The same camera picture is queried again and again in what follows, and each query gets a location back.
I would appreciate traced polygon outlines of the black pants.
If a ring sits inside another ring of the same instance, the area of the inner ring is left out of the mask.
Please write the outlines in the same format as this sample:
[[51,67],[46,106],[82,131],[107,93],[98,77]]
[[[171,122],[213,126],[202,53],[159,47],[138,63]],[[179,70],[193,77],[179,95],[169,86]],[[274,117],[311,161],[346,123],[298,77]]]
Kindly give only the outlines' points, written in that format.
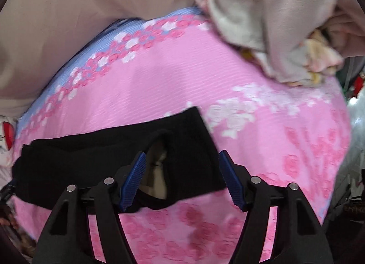
[[215,143],[199,110],[193,107],[145,123],[34,140],[23,146],[12,167],[15,194],[50,210],[67,186],[95,186],[130,165],[139,152],[155,149],[166,155],[162,168],[167,196],[158,199],[137,191],[128,213],[141,208],[160,210],[225,188]]

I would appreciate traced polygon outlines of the pink floral bedsheet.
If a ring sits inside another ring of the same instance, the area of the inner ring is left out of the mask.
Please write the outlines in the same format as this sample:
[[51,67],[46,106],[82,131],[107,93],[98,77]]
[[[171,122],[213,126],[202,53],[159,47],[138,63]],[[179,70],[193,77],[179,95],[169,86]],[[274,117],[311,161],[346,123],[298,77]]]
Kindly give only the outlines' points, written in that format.
[[[270,184],[298,183],[323,223],[351,134],[336,78],[315,88],[276,83],[220,41],[196,8],[100,34],[21,117],[14,159],[33,140],[192,106],[219,150]],[[245,214],[223,190],[120,219],[138,263],[228,263]]]

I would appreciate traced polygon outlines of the white red plush pillow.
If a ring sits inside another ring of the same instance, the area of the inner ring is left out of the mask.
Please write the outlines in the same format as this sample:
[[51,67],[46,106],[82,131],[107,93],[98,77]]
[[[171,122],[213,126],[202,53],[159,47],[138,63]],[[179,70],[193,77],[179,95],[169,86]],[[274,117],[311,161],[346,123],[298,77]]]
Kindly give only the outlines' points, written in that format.
[[12,151],[16,134],[16,121],[12,118],[1,116],[0,119],[0,162],[1,166],[12,163]]

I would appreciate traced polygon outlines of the beige pink blanket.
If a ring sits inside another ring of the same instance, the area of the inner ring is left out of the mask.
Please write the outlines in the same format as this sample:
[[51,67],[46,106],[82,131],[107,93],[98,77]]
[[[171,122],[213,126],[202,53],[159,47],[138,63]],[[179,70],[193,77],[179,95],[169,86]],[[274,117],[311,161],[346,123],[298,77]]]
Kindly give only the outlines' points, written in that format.
[[314,86],[364,55],[357,0],[196,0],[221,37],[287,85]]

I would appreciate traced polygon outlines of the beige curtain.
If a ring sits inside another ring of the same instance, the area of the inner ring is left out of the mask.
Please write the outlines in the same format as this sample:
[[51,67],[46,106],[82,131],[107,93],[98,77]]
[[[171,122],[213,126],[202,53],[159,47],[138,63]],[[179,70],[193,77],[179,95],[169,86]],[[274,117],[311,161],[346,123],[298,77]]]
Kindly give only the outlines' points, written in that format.
[[20,117],[51,78],[118,19],[152,19],[194,0],[1,0],[1,115]]

